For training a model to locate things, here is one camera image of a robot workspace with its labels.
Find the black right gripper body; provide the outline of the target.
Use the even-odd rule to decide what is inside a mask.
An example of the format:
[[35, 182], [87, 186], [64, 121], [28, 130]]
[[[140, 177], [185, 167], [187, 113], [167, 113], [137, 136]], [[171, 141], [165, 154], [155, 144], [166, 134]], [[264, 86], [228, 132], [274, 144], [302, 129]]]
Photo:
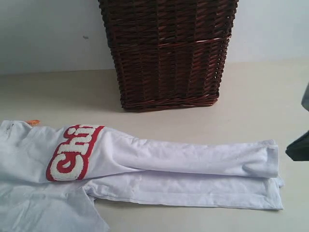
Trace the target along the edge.
[[[302, 97], [301, 105], [309, 112], [309, 84]], [[285, 153], [293, 161], [309, 161], [309, 131], [289, 144]]]

